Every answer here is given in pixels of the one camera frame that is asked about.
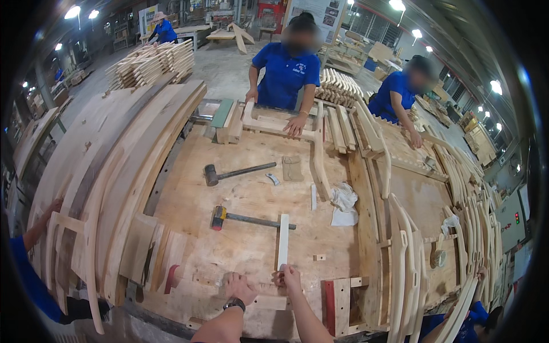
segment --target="black mallet handle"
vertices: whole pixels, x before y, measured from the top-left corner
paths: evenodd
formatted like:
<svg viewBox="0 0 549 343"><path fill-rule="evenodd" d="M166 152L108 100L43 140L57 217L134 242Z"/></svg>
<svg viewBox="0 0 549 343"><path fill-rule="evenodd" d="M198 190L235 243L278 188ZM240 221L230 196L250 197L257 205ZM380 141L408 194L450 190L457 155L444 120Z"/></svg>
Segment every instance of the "black mallet handle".
<svg viewBox="0 0 549 343"><path fill-rule="evenodd" d="M220 174L220 175L217 175L217 179L218 180L223 180L223 179L226 179L228 177L241 175L241 174L246 174L246 173L253 172L253 171L256 171L256 170L262 170L262 169L267 169L267 168L272 168L272 167L276 167L276 162L271 162L271 163L267 163L267 164L262 164L260 166L249 167L249 168L244 168L244 169L228 172L228 173L225 173L225 174Z"/></svg>

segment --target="worker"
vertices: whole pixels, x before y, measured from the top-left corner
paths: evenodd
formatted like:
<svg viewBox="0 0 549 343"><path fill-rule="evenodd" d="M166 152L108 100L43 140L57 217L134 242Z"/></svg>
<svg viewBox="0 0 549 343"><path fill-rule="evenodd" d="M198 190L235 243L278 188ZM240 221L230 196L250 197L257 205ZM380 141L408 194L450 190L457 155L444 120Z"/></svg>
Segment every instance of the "worker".
<svg viewBox="0 0 549 343"><path fill-rule="evenodd" d="M299 115L290 119L284 131L299 136L315 100L315 89L320 86L320 60L314 55L321 44L320 29L312 14L303 12L290 20L282 32L282 42L269 43L251 60L248 76L250 99L261 105L294 110L298 92L304 89ZM265 76L259 86L259 71Z"/></svg>
<svg viewBox="0 0 549 343"><path fill-rule="evenodd" d="M30 300L51 320L60 324L69 324L76 319L92 319L89 301L67 297L67 314L64 314L49 294L46 285L32 268L27 257L29 250L35 246L40 236L46 231L52 212L59 212L62 203L62 199L55 199L31 229L17 238L10 238L9 245L15 259L15 269L19 272L23 288ZM109 310L109 304L104 300L99 300L99 313L103 321L108 319Z"/></svg>
<svg viewBox="0 0 549 343"><path fill-rule="evenodd" d="M404 71L395 71L387 76L376 96L368 103L368 109L378 117L404 126L410 132L412 144L420 148L423 144L421 136L408 118L408 113L416 100L416 94L433 89L435 80L431 61L415 55L406 63Z"/></svg>
<svg viewBox="0 0 549 343"><path fill-rule="evenodd" d="M495 331L498 322L503 318L503 307L496 307L488 314L484 310L482 303L480 302L480 296L484 287L484 281L488 271L485 267L481 267L477 278L477 288L473 295L471 305L469 307L469 313L461 325L461 328L456 336L454 342L457 343L488 343L491 336ZM448 317L452 313L454 306L446 314L436 314L434 316L423 317L421 325L421 333L419 335L419 342L432 343L436 340L436 337L442 331L444 325L448 320Z"/></svg>
<svg viewBox="0 0 549 343"><path fill-rule="evenodd" d="M177 34L171 27L171 23L169 20L166 19L167 16L164 14L164 12L158 12L154 15L153 19L151 20L152 24L156 24L154 27L153 33L150 34L149 40L147 41L147 44L151 42L151 40L158 34L158 39L156 42L154 42L154 46L156 47L158 43L166 43L166 42L174 42L177 44Z"/></svg>
<svg viewBox="0 0 549 343"><path fill-rule="evenodd" d="M285 264L281 265L281 269L276 274L274 283L280 288L286 288L301 342L333 343L328 330L316 317L301 291L301 276L297 269ZM248 283L245 275L231 273L225 282L225 296L228 301L223 306L223 312L202 325L191 342L240 342L244 312L246 306L254 302L257 290L253 284Z"/></svg>

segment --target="wooden workbench surface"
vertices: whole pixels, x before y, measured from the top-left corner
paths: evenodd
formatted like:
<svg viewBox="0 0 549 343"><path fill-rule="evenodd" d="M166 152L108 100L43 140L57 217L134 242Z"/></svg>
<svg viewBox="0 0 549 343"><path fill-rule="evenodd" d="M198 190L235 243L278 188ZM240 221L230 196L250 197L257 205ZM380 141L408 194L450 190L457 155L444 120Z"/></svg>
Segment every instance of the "wooden workbench surface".
<svg viewBox="0 0 549 343"><path fill-rule="evenodd" d="M321 281L358 276L358 246L356 226L330 226L333 206L329 202L318 199L317 210L311 211L311 144L244 131L238 145L219 145L203 137L204 131L205 127L195 126L184 142L154 214L170 230L185 234L179 247L184 277L171 295L145 293L141 305L181 323L188 323L190 317L211 319L222 311L223 278L232 271L247 275L260 294L285 295L272 281L277 230L225 220L222 231L214 231L210 229L213 209L223 205L228 212L273 221L282 213L289 214L297 229L289 233L288 262L301 272L304 293L322 318ZM283 180L283 155L301 157L304 181ZM205 185L206 164L215 164L217 173L223 173L273 161L277 162L275 168L228 178L214 187ZM345 156L326 154L324 167L331 185L349 182ZM281 184L275 187L266 172ZM313 261L314 254L325 254L326 261ZM298 333L292 311L249 308L244 335L289 339Z"/></svg>

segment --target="factory floor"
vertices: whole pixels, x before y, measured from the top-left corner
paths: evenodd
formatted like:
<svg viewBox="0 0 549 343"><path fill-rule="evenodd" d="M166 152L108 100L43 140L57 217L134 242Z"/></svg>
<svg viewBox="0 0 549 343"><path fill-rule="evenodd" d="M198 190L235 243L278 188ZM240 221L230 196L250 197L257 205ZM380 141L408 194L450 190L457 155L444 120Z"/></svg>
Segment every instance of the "factory floor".
<svg viewBox="0 0 549 343"><path fill-rule="evenodd" d="M277 35L274 35L273 41L278 41ZM238 99L244 101L246 92L249 89L248 68L251 59L259 50L269 43L269 40L263 39L256 42L255 45L246 45L248 55L240 55L235 41L222 41L220 43L208 43L202 46L195 53L195 66L189 80L204 80L208 86L208 93L205 98L209 99ZM68 105L61 116L64 126L69 129L72 122L90 99L96 94L103 93L108 89L108 81L105 77L105 70L124 58L131 50L120 50L112 55L98 58L87 71L94 70L81 84L69 89L69 95L74 99ZM355 77L357 83L364 92L376 92L381 82L373 77L373 72L362 69ZM448 141L461 147L469 153L472 158L475 156L463 139L464 133L457 125L452 124L450 128L444 127L430 113L423 110L419 105L418 114L433 128L443 131ZM56 126L52 131L55 140L62 139L62 132ZM123 308L113 308L110 320L105 327L105 336L99 336L93 327L91 320L78 320L70 325L59 325L46 318L48 327L52 332L60 336L74 336L76 333L87 336L87 341L102 342L188 342L167 332L164 332L157 326L151 325L128 314Z"/></svg>

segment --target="notice board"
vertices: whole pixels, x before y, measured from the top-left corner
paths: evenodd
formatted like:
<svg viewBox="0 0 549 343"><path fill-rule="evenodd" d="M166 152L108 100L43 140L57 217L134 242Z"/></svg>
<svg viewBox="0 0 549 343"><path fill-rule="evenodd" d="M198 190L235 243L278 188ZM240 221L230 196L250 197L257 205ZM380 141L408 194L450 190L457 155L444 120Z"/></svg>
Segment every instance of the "notice board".
<svg viewBox="0 0 549 343"><path fill-rule="evenodd" d="M347 0L289 0L284 15L284 25L302 12L309 12L320 28L324 44L333 45L347 9Z"/></svg>

